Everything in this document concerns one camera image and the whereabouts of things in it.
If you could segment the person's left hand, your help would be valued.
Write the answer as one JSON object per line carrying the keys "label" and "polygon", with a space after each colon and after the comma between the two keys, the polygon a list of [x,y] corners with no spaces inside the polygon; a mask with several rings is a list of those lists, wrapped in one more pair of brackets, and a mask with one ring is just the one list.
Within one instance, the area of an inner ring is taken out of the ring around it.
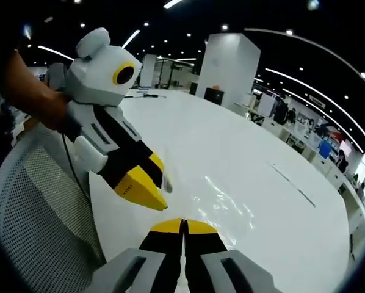
{"label": "person's left hand", "polygon": [[74,142],[81,133],[81,125],[69,110],[70,101],[66,93],[49,90],[42,96],[37,116],[47,128]]}

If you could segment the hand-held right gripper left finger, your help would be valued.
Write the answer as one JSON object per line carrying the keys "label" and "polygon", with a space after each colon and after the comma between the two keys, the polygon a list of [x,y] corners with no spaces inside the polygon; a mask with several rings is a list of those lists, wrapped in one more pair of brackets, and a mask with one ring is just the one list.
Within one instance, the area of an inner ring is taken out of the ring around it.
{"label": "hand-held right gripper left finger", "polygon": [[181,273],[183,219],[154,225],[139,248],[127,248],[98,269],[87,292],[174,292]]}

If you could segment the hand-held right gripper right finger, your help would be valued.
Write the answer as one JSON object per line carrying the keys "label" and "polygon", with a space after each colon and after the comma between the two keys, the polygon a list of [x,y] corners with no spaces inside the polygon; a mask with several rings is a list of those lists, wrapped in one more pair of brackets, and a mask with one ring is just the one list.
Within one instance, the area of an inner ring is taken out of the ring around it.
{"label": "hand-held right gripper right finger", "polygon": [[185,220],[185,276],[190,292],[279,292],[271,273],[239,250],[228,250],[217,230]]}

